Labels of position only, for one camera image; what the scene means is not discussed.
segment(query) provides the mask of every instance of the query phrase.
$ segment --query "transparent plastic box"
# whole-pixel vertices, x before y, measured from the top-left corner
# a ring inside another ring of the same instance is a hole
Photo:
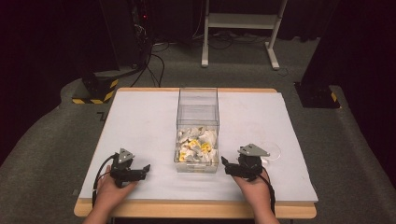
[[[180,173],[215,173],[219,165],[216,88],[180,88],[174,162]]]

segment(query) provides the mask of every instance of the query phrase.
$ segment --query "white tabletop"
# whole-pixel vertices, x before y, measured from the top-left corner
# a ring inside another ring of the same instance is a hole
[[[135,154],[132,169],[151,164],[128,199],[244,201],[222,164],[215,174],[177,172],[177,100],[178,91],[117,91],[80,199],[92,197],[100,165],[123,147]],[[267,165],[277,202],[318,201],[281,93],[219,91],[219,124],[219,154],[229,162],[237,163],[237,149],[249,143],[278,144],[280,158]]]

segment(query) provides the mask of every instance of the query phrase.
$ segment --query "black stand base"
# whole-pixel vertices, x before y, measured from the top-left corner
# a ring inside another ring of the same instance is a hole
[[[116,85],[119,81],[109,77],[98,77],[95,81],[94,87],[81,81],[79,83],[74,95],[72,96],[73,103],[78,105],[83,104],[106,104],[113,96]]]
[[[340,108],[335,94],[327,88],[307,88],[300,82],[295,82],[294,87],[300,97],[303,107],[308,108]]]

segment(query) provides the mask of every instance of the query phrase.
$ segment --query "hand-mounted device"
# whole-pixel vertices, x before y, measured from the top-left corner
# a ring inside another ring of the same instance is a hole
[[[114,178],[115,184],[119,188],[122,188],[122,183],[124,182],[146,179],[146,173],[149,172],[150,165],[145,166],[142,170],[131,170],[130,166],[134,161],[134,154],[124,148],[121,148],[120,154],[116,152],[103,162],[96,175],[95,181],[93,183],[92,207],[94,207],[96,201],[96,190],[98,181],[101,177],[100,173],[106,163],[111,159],[113,160],[113,163],[111,164],[110,176]]]
[[[271,185],[270,176],[268,175],[265,168],[262,166],[262,159],[260,158],[261,156],[268,157],[270,156],[270,154],[254,144],[240,147],[238,152],[239,164],[229,163],[224,157],[221,157],[221,162],[225,166],[225,173],[227,175],[245,178],[247,182],[251,182],[257,177],[262,179],[270,190],[271,210],[273,211],[273,213],[275,213],[275,191]],[[262,171],[265,171],[265,173],[267,173],[268,181],[262,176]]]

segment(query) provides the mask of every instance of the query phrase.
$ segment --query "white metal stand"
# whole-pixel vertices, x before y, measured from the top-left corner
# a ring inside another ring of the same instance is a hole
[[[288,0],[281,0],[280,9],[277,15],[250,15],[250,14],[227,14],[227,13],[209,13],[209,0],[206,0],[205,9],[205,33],[204,45],[202,51],[202,67],[209,66],[209,48],[207,45],[209,27],[222,28],[242,28],[242,29],[263,29],[273,30],[270,42],[265,42],[265,49],[271,61],[274,70],[279,69],[274,53],[274,43],[277,31],[282,22],[283,12],[285,11]]]

